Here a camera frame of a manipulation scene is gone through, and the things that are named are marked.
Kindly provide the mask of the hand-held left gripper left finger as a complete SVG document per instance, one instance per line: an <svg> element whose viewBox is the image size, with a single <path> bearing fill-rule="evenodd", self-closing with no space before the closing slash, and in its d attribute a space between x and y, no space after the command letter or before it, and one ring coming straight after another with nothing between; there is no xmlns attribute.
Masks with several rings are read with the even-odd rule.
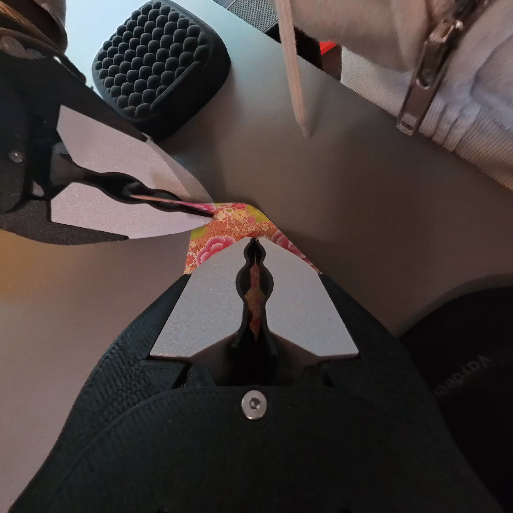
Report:
<svg viewBox="0 0 513 513"><path fill-rule="evenodd" d="M176 361L226 361L243 322L244 300L236 288L252 239L228 246L190 275L150 356Z"/></svg>

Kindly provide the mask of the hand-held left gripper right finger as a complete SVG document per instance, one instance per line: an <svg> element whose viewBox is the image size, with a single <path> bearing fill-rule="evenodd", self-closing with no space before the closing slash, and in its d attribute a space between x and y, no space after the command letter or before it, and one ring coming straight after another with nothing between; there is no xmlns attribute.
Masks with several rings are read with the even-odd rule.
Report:
<svg viewBox="0 0 513 513"><path fill-rule="evenodd" d="M359 355L320 275L304 260L267 239L259 239L271 292L266 326L280 360L341 360Z"/></svg>

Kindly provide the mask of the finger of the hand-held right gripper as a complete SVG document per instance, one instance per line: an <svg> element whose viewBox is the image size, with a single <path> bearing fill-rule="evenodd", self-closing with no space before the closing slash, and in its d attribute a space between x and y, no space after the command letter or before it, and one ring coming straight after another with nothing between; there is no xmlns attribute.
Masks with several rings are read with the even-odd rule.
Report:
<svg viewBox="0 0 513 513"><path fill-rule="evenodd" d="M148 202L120 201L82 183L68 185L50 201L50 219L132 240L180 234L212 221L210 216L157 208Z"/></svg>
<svg viewBox="0 0 513 513"><path fill-rule="evenodd" d="M57 132L70 157L96 173L121 173L186 202L212 202L204 186L150 139L143 141L60 106Z"/></svg>

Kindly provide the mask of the floral origami paper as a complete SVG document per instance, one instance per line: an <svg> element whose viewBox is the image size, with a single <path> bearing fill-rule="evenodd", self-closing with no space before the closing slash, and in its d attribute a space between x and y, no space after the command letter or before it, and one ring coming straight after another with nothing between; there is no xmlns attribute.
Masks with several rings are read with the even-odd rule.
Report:
<svg viewBox="0 0 513 513"><path fill-rule="evenodd" d="M320 271L260 210L242 203L214 204L213 221L203 228L192 231L185 264L185 274L191 274L204 261L239 240L265 238L304 260L317 273ZM248 302L248 325L255 340L261 326L261 304L264 293L259 280L257 264L250 269L249 291L245 293Z"/></svg>

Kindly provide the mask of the black mesh chair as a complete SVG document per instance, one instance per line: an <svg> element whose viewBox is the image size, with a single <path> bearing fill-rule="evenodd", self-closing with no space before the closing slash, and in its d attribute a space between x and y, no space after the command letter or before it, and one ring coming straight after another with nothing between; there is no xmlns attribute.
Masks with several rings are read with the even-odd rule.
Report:
<svg viewBox="0 0 513 513"><path fill-rule="evenodd" d="M278 25L278 15L270 1L215 1L262 33L269 34Z"/></svg>

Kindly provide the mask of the jacket drawstring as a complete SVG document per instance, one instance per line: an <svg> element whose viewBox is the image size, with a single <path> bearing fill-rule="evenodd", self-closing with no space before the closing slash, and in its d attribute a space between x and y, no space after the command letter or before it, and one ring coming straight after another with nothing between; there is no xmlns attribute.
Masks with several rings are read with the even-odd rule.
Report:
<svg viewBox="0 0 513 513"><path fill-rule="evenodd" d="M311 134L305 107L300 69L298 66L296 35L294 32L292 6L290 1L274 1L277 12L279 37L283 48L284 62L296 122L305 138Z"/></svg>

